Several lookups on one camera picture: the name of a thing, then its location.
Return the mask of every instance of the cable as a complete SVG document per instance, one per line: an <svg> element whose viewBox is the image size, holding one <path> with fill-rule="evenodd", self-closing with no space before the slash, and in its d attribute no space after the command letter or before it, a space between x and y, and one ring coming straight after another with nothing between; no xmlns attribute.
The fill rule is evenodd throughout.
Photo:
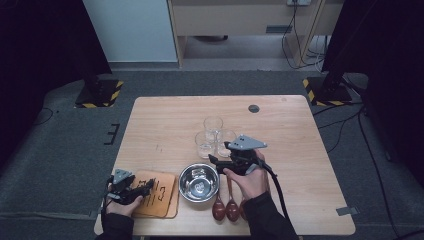
<svg viewBox="0 0 424 240"><path fill-rule="evenodd" d="M320 113L323 113L323 112L328 111L328 110L333 109L333 108L344 107L344 106L351 106L351 105L356 105L356 104L362 104L362 102L354 102L354 103L345 103L345 104L342 104L342 105L334 105L334 106L325 108L323 110L320 110L320 111L314 113L313 116L316 116L316 115L318 115Z"/></svg>
<svg viewBox="0 0 424 240"><path fill-rule="evenodd" d="M326 111L326 110L330 110L330 109L333 109L335 106L333 106L333 107L329 107L329 108L326 108L326 109L324 109L323 111ZM355 113L354 115L352 115L352 116L350 116L350 117L348 117L348 118L346 118L345 120L340 120L340 121L337 121L337 122L333 122L333 123L330 123L330 124L327 124L327 125L325 125L325 126L322 126L322 127L319 127L318 129L321 129L321 128L325 128L325 127L329 127L329 126L331 126L331 125L334 125L334 124L336 124L336 123L340 123L340 122L343 122L342 123L342 126L340 127L340 130L339 130L339 136L338 136L338 138L337 138L337 142L336 142L336 144L330 149L330 150L328 150L327 151L327 153L330 153L330 152L332 152L338 145L339 145L339 143L340 143L340 139L341 139L341 136L342 136L342 131L343 131L343 127L344 127L344 125L346 124L346 122L347 121L349 121L350 119L353 119L356 115L359 115L360 113L361 113L361 111L362 111L362 108L363 108L363 106L361 107L361 109L357 112L357 113Z"/></svg>
<svg viewBox="0 0 424 240"><path fill-rule="evenodd" d="M340 139L342 137L343 127L344 127L346 122L347 122L347 120L343 121L342 126L340 127L340 130L339 130L339 137L337 138L337 142L330 150L327 151L327 153L332 152L334 149L336 149L337 145L339 145Z"/></svg>
<svg viewBox="0 0 424 240"><path fill-rule="evenodd" d="M284 202L283 191L281 190L281 186L280 186L280 183L278 182L277 175L272 171L272 168L268 164L265 163L264 160L258 159L258 161L259 161L259 166L261 168L265 169L271 175L272 180L274 181L274 184L275 184L275 188L277 189L277 192L278 192L278 197L280 198L281 209L283 210L284 217L287 219L287 221L293 227L293 224L292 224L290 217L289 217L289 214L287 212L286 203Z"/></svg>
<svg viewBox="0 0 424 240"><path fill-rule="evenodd" d="M390 209L389 209L389 203L387 201L386 190L384 189L383 181L381 180L380 170L378 169L377 162L375 161L374 155L372 154L370 144L369 144L367 136L365 135L365 132L364 132L364 128L362 127L361 114L358 114L358 123L359 123L359 128L361 129L361 133L362 133L362 136L364 138L365 144L367 145L368 152L371 156L372 163L374 165L374 169L377 173L378 182L380 183L380 189L381 189L381 193L383 194L384 205L385 205L385 208L386 208L387 216L389 217L390 225L392 226L392 229L395 232L396 237L399 238L399 232L396 229L396 226L395 226L394 221L393 221L392 213L390 212Z"/></svg>
<svg viewBox="0 0 424 240"><path fill-rule="evenodd" d="M316 50L318 50L318 41L319 41L319 38L320 38L321 36L317 36L316 38L317 38L317 40L315 41L315 49ZM312 51L310 48L308 48L308 52L310 52L310 53L312 53L312 54L315 54L315 55L321 55L321 56L325 56L325 52L324 53L321 53L321 52L315 52L315 51Z"/></svg>
<svg viewBox="0 0 424 240"><path fill-rule="evenodd" d="M107 180L106 180L106 186L103 192L103 206L100 210L100 220L102 222L102 228L105 229L105 220L106 220L106 208L109 206L109 204L112 202L107 202L107 195L109 193L109 184L113 182L113 175L111 175Z"/></svg>
<svg viewBox="0 0 424 240"><path fill-rule="evenodd" d="M316 64L316 62L315 63L306 63L305 61L303 61L303 58L302 58L302 51L301 51L301 49L300 49L300 41L299 41L299 36L297 35L297 31L296 31L296 12L297 12L297 6L298 6L298 3L297 3L297 1L293 1L294 2L294 7L293 7L293 17L291 18L291 20L290 20L290 23L289 23L289 26L286 28L286 31L284 32L284 34L283 34L283 40L282 40L282 42L281 42L281 45L282 45L282 49L283 49L283 53L284 53L284 56L286 57L286 60L287 60L287 63L288 63L288 65L290 66L290 68L292 68L292 69L301 69L301 68L304 68L304 67L308 67L308 66L313 66L313 65L315 65ZM304 63L304 64L306 64L306 65L304 65L304 66L300 66L300 67L293 67L291 64L290 64L290 61L289 61L289 59L288 59L288 57L287 57L287 54L286 54L286 51L284 50L284 39L285 39L285 37L286 37L286 34L288 33L288 30L290 29L290 27L292 26L292 23L293 23L293 28L294 28L294 32L295 32L295 35L296 35L296 39L297 39L297 44L298 44L298 46L299 46L299 54L300 54L300 59L301 59L301 61Z"/></svg>
<svg viewBox="0 0 424 240"><path fill-rule="evenodd" d="M46 123L46 122L48 122L52 117L53 117L53 110L51 110L50 108L43 108L44 110L49 110L50 111L50 116L46 119L46 120L44 120L44 121L42 121L42 122L39 122L39 123L34 123L33 125L34 126L39 126L39 125L42 125L42 124L44 124L44 123Z"/></svg>
<svg viewBox="0 0 424 240"><path fill-rule="evenodd" d="M324 111L327 111L327 110L330 110L330 109L333 109L333 108L339 107L339 106L344 106L344 105L338 105L338 106L332 106L332 107L326 108L324 110L321 110L321 111L315 113L314 116L317 115L317 114L320 114L320 113L322 113ZM336 145L331 150L328 151L328 153L331 152L331 151L333 151L334 148L338 145L339 140L340 140L340 137L341 137L342 129L343 129L343 126L346 123L346 121L352 119L354 116L357 116L359 127L360 127L360 130L361 130L361 134L362 134L362 136L364 138L365 144L367 145L368 152L369 152L369 154L371 156L371 159L372 159L372 162L373 162L375 171L377 173L377 178L378 178L380 189L381 189L381 192L382 192L382 195L383 195L383 199L384 199L384 204L385 204L385 209L386 209L386 212L387 212L387 216L389 218L390 225L391 225L391 227L392 227L392 229L393 229L393 231L394 231L394 233L396 235L396 238L394 240L403 240L403 239L406 239L406 238L409 238L409 237L412 237L412 236L415 236L415 235L418 235L418 234L422 234L422 233L424 233L424 230L417 230L417 231L414 231L414 232L411 232L411 233L408 233L408 234L405 234L405 235L402 235L402 236L399 235L399 232L398 232L398 230L396 228L396 225L394 224L393 217L392 217L392 214L391 214L391 211L390 211L390 208L389 208L389 204L388 204L388 200L387 200L387 196L386 196L386 191L384 189L383 181L381 179L381 174L380 174L380 171L379 171L377 162L376 162L376 160L374 158L374 155L372 154L371 147L369 145L368 139L367 139L367 137L365 135L365 132L364 132L364 128L362 126L361 113L364 111L364 109L365 109L365 107L362 106L361 109L355 115L353 115L353 116L351 116L351 117L349 117L349 118L347 118L345 120L337 121L337 122L334 122L334 123L331 123L331 124L328 124L328 125L325 125L325 126L322 126L322 127L319 127L318 128L318 129L325 128L325 127L331 126L333 124L336 124L336 123L339 123L339 122L343 122L343 125L341 126L340 131L339 131L339 138L337 140L337 143L336 143Z"/></svg>
<svg viewBox="0 0 424 240"><path fill-rule="evenodd" d="M337 122L333 122L333 123L330 123L330 124L327 124L327 125L324 125L324 126L318 127L318 129L326 128L326 127L332 126L332 125L334 125L334 124L336 124L336 123L340 123L340 122L348 121L348 120L350 120L350 119L354 118L356 115L358 115L358 114L362 111L362 108L361 108L361 110L359 110L357 113L355 113L354 115L352 115L352 116L350 116L350 117L348 117L348 118L346 118L346 119L344 119L344 120L340 120L340 121L337 121Z"/></svg>

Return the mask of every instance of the clear drinking glass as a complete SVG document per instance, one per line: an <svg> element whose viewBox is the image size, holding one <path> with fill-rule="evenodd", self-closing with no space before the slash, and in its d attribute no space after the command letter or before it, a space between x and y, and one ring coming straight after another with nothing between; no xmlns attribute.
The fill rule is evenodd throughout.
<svg viewBox="0 0 424 240"><path fill-rule="evenodd" d="M195 142L197 145L197 154L201 158L209 158L208 154L215 154L214 139L210 141L207 137L206 131L201 131L196 134Z"/></svg>
<svg viewBox="0 0 424 240"><path fill-rule="evenodd" d="M218 131L217 134L217 148L218 148L218 154L221 157L229 157L231 154L231 151L225 147L225 142L232 142L236 139L236 134L232 130L229 129L221 129Z"/></svg>
<svg viewBox="0 0 424 240"><path fill-rule="evenodd" d="M206 131L206 138L209 141L215 142L216 141L216 135L218 134L218 131L221 130L224 122L220 117L212 116L207 117L205 121L203 122L203 126L205 127Z"/></svg>

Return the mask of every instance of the metal bowl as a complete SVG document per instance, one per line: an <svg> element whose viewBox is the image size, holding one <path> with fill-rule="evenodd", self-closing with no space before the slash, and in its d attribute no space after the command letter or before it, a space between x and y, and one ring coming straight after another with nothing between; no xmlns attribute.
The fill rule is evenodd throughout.
<svg viewBox="0 0 424 240"><path fill-rule="evenodd" d="M218 192L218 172L207 164L190 165L181 172L178 188L187 200L205 202Z"/></svg>

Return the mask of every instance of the sleeve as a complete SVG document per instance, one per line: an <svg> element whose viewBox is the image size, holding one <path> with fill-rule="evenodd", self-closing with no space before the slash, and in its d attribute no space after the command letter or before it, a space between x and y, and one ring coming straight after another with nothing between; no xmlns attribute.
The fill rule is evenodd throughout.
<svg viewBox="0 0 424 240"><path fill-rule="evenodd" d="M250 199L243 207L249 222L252 240L299 239L290 222L277 211L269 192Z"/></svg>
<svg viewBox="0 0 424 240"><path fill-rule="evenodd" d="M131 240L134 220L120 214L109 213L105 216L103 233L96 240Z"/></svg>

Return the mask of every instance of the white cabinet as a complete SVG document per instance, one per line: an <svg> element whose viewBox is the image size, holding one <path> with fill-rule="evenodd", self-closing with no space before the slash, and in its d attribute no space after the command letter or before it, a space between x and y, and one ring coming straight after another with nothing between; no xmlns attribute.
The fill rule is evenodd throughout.
<svg viewBox="0 0 424 240"><path fill-rule="evenodd" d="M166 0L83 0L109 62L177 62Z"/></svg>

